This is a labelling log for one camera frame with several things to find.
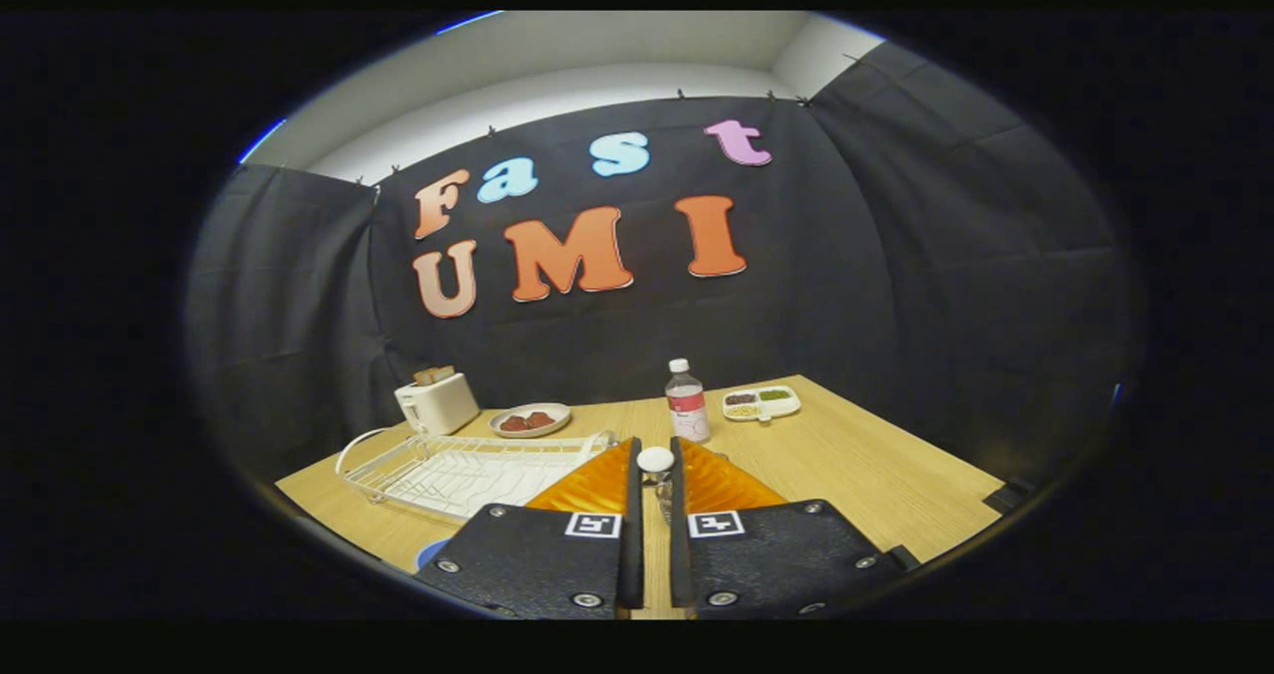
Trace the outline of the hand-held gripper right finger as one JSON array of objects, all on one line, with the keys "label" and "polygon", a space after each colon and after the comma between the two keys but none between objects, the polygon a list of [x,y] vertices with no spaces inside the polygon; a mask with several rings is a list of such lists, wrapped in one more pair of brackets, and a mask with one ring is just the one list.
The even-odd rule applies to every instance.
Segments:
[{"label": "hand-held gripper right finger", "polygon": [[682,437],[671,454],[671,601],[689,619],[841,618],[921,566],[906,547],[875,547],[827,499],[786,499]]}]

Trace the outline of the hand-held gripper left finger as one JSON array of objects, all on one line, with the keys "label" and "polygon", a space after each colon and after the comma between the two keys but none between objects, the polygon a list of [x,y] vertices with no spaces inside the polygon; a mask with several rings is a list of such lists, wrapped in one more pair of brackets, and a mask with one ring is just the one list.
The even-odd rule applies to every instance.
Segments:
[{"label": "hand-held gripper left finger", "polygon": [[527,505],[483,506],[413,578],[490,618],[627,618],[643,606],[642,451],[613,443]]}]

